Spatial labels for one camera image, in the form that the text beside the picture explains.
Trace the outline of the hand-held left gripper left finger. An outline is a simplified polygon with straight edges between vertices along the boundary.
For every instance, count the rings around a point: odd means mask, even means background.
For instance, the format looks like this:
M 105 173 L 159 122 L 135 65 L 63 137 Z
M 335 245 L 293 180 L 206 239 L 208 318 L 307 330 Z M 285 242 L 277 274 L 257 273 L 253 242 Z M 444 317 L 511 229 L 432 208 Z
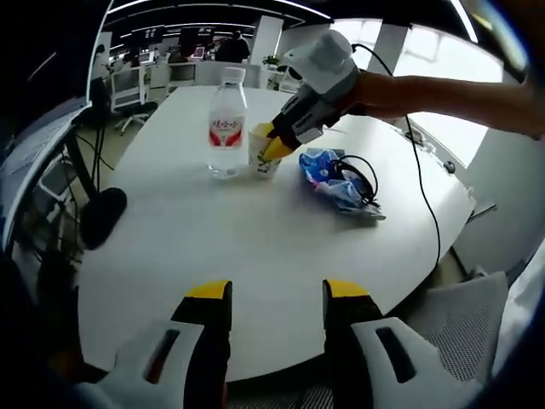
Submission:
M 231 328 L 231 281 L 191 289 L 170 320 L 149 325 L 118 350 L 98 383 L 79 384 L 86 407 L 226 407 Z

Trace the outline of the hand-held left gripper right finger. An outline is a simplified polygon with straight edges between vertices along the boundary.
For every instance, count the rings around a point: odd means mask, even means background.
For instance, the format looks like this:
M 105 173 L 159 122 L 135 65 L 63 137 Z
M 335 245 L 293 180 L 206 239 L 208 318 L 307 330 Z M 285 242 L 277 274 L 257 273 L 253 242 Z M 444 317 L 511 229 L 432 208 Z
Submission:
M 468 385 L 439 351 L 397 318 L 386 318 L 361 285 L 323 282 L 324 354 L 336 408 L 463 408 Z

